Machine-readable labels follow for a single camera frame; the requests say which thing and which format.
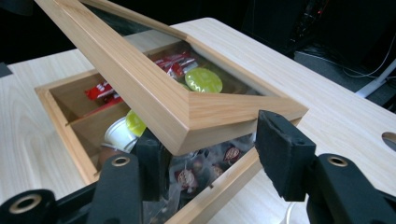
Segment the wooden table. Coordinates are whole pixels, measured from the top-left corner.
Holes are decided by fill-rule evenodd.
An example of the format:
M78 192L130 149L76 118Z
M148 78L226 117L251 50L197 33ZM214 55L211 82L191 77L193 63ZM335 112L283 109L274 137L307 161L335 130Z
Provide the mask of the wooden table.
M317 155L330 152L353 160L376 188L396 195L396 152L381 137L393 133L395 138L395 114L213 19L174 27L307 106L298 128L318 145ZM28 189L51 189L59 199L84 187L34 87L92 65L75 49L9 69L13 75L0 78L0 203ZM261 170L209 222L279 223L287 206ZM293 214L308 222L303 205Z

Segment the glass panel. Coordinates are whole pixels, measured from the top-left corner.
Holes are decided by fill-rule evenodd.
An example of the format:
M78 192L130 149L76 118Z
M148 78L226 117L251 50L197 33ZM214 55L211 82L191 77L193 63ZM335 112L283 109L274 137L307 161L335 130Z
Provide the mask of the glass panel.
M198 54L186 41L102 9L85 6L183 88L198 92L259 95L244 82Z

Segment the desk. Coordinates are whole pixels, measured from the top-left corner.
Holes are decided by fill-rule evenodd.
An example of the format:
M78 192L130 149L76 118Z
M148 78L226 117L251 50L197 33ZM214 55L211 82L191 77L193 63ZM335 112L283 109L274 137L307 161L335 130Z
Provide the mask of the desk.
M298 128L318 145L317 154L353 160L376 188L396 195L396 152L381 138L396 133L395 114L219 21L201 19L174 27L307 106ZM13 75L0 78L0 203L28 189L51 189L59 199L84 187L34 87L91 70L92 65L75 49L9 69ZM287 206L261 170L209 222L279 223ZM304 209L297 212L307 223Z

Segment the wooden box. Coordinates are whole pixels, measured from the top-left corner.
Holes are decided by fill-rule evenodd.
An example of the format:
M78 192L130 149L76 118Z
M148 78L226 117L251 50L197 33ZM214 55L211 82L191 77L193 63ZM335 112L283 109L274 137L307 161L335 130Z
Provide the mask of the wooden box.
M131 108L174 155L254 133L260 109L274 111L294 122L307 111L199 40L107 1L83 2L154 28L121 36L77 0L37 0L96 69L36 89L87 184L99 178L97 160L106 129ZM231 81L223 83L226 92L187 91L150 59L180 43L189 44L232 76L227 79ZM104 80L124 103L90 114L103 102L90 101L83 92ZM235 91L238 88L234 83L251 88L258 95L241 94ZM169 223L209 220L260 169L256 150L250 150Z

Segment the light wood tabletop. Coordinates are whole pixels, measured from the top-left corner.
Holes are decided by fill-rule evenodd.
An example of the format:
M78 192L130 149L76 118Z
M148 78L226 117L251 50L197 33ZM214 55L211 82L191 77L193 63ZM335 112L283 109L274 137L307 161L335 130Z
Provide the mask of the light wood tabletop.
M317 144L317 155L353 160L377 188L396 195L396 152L382 140L395 138L396 115L213 19L174 25L244 67L274 89L309 108L298 128ZM93 69L71 50L8 66L0 78L0 203L28 189L51 189L56 198L84 187L34 88ZM210 223L280 223L289 204L259 171ZM304 205L293 213L307 223Z

